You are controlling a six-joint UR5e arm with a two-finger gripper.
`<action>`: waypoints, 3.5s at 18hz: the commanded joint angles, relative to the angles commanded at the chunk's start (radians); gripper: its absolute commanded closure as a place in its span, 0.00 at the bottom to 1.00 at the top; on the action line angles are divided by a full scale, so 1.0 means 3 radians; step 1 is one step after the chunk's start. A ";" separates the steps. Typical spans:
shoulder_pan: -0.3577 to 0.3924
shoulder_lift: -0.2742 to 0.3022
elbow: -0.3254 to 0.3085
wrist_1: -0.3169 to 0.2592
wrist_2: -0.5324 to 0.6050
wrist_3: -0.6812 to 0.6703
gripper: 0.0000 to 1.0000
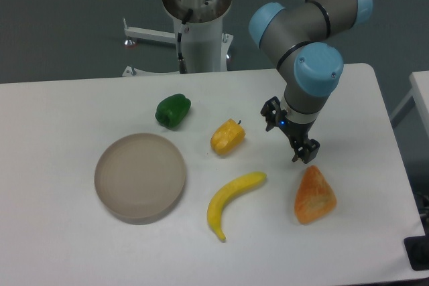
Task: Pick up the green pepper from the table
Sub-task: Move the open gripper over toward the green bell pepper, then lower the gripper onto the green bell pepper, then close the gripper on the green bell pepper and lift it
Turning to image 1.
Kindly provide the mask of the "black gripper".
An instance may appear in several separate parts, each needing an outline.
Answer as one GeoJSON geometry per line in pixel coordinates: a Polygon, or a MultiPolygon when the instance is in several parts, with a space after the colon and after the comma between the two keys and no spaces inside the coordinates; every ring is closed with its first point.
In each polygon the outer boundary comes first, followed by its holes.
{"type": "Polygon", "coordinates": [[[265,130],[268,132],[274,127],[278,127],[289,139],[290,145],[294,150],[292,161],[301,160],[304,164],[308,164],[317,156],[320,149],[320,143],[317,140],[308,138],[308,132],[314,122],[306,124],[294,123],[280,112],[280,101],[276,96],[264,103],[261,109],[261,116],[265,118],[265,130]]]}

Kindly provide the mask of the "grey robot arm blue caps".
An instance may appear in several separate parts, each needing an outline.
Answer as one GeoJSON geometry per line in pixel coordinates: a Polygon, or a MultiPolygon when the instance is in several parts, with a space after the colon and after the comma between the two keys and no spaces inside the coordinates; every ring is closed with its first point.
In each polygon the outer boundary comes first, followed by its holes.
{"type": "MultiPolygon", "coordinates": [[[[223,17],[232,0],[162,0],[172,18],[179,71],[219,72],[226,68],[223,17]]],[[[267,128],[279,128],[294,151],[294,161],[311,162],[320,148],[308,136],[344,63],[327,45],[329,37],[365,23],[373,0],[304,0],[293,10],[267,3],[251,17],[249,34],[286,81],[284,94],[261,110],[267,128]]]]}

